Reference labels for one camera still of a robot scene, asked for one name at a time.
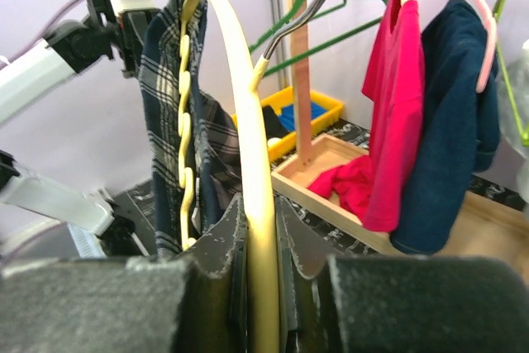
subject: white wall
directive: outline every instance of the white wall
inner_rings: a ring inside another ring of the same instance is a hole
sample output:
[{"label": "white wall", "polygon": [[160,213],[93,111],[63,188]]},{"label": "white wall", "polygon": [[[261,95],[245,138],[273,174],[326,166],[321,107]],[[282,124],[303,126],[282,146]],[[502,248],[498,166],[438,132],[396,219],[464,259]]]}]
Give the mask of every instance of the white wall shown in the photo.
[{"label": "white wall", "polygon": [[[68,0],[0,0],[0,55],[20,50]],[[155,0],[161,7],[167,0]],[[249,42],[271,25],[270,0],[230,0]],[[69,18],[86,14],[84,4]],[[217,19],[208,15],[200,74],[202,88],[228,112],[234,110],[229,71]],[[261,95],[277,90],[277,79],[261,85]],[[102,60],[0,128],[0,149],[40,173],[92,192],[130,188],[150,177],[141,94],[137,81],[125,80],[119,60]],[[35,217],[0,208],[0,240]]]},{"label": "white wall", "polygon": [[[448,0],[418,0],[422,27],[445,6]],[[496,0],[486,0],[490,7]],[[324,7],[336,4],[328,0]],[[349,0],[345,8],[330,16],[312,21],[309,26],[310,45],[317,45],[343,32],[353,29],[384,12],[379,0]],[[508,61],[512,60],[529,38],[529,0],[508,0],[502,20],[499,23],[499,36]],[[353,36],[347,41],[314,55],[310,59],[312,88],[346,105],[345,119],[364,127],[370,127],[372,102],[360,92],[365,69],[369,61],[377,27]],[[495,164],[485,173],[491,179],[509,188],[516,188],[514,176],[520,158],[508,145],[502,144]]]}]

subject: blue cloth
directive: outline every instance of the blue cloth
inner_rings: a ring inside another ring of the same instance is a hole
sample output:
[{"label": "blue cloth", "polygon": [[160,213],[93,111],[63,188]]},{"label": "blue cloth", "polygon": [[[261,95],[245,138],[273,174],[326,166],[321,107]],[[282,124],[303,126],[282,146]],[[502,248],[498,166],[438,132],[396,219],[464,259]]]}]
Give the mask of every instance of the blue cloth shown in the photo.
[{"label": "blue cloth", "polygon": [[[138,80],[145,123],[153,152],[155,239],[159,256],[182,251],[179,186],[179,67],[180,15],[183,0],[169,0],[150,22],[145,34]],[[241,158],[233,121],[220,104],[198,88],[198,66],[206,33],[207,4],[201,2],[188,24],[191,49],[187,70],[191,74],[188,112],[193,139],[185,164],[193,169],[195,197],[192,210],[196,228],[205,232],[218,222],[235,193],[240,192]]]},{"label": "blue cloth", "polygon": [[494,60],[477,94],[487,32],[465,0],[450,0],[422,33],[426,91],[422,141],[403,190],[392,244],[433,254],[448,241],[473,171],[493,162],[500,141]]},{"label": "blue cloth", "polygon": [[[320,107],[317,103],[311,102],[311,120],[320,117],[322,114],[327,112],[323,107]],[[279,115],[279,121],[288,131],[296,131],[294,125],[294,105],[288,105],[281,108],[281,114]]]}]

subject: wooden tray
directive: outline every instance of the wooden tray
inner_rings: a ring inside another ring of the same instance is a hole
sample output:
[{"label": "wooden tray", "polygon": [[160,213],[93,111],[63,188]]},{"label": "wooden tray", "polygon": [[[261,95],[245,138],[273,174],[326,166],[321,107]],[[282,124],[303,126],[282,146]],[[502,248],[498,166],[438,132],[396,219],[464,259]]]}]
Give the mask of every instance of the wooden tray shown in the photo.
[{"label": "wooden tray", "polygon": [[[306,187],[322,172],[368,152],[323,134],[312,142],[311,161],[303,166],[294,155],[272,172],[274,189],[384,255],[403,255],[387,233],[367,231],[357,216]],[[522,213],[468,192],[445,248],[438,255],[481,255],[508,262],[529,282],[529,223]]]}]

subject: red cloth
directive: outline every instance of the red cloth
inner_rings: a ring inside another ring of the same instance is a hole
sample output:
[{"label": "red cloth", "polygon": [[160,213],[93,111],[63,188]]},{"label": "red cloth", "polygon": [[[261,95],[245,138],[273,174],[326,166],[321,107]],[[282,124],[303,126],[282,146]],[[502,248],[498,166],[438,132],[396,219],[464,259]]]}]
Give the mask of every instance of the red cloth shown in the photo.
[{"label": "red cloth", "polygon": [[308,187],[353,212],[371,231],[398,225],[403,186],[412,171],[422,129],[424,54],[418,5],[389,0],[362,93],[374,102],[369,155],[322,173]]}]

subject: table surface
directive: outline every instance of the table surface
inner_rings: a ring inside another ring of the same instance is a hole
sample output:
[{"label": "table surface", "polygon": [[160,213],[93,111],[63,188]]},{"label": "table surface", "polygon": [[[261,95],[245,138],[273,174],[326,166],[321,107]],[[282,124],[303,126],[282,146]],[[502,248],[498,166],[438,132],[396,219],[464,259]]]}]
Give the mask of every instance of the table surface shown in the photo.
[{"label": "table surface", "polygon": [[[323,131],[329,135],[348,141],[361,148],[369,149],[369,130],[340,119],[336,124]],[[285,161],[293,152],[286,154],[283,158],[276,160],[272,168]],[[469,191],[489,198],[495,202],[504,204],[510,208],[521,211],[525,205],[523,199],[510,189],[489,182],[486,179],[474,176],[470,182]],[[125,192],[141,212],[142,217],[153,227],[155,224],[155,200],[152,193],[150,180],[139,184]],[[375,253],[373,249],[364,243],[357,241],[354,237],[337,229],[320,217],[302,208],[290,200],[299,217],[309,225],[319,236],[329,241],[337,250],[343,253],[370,255]]]}]

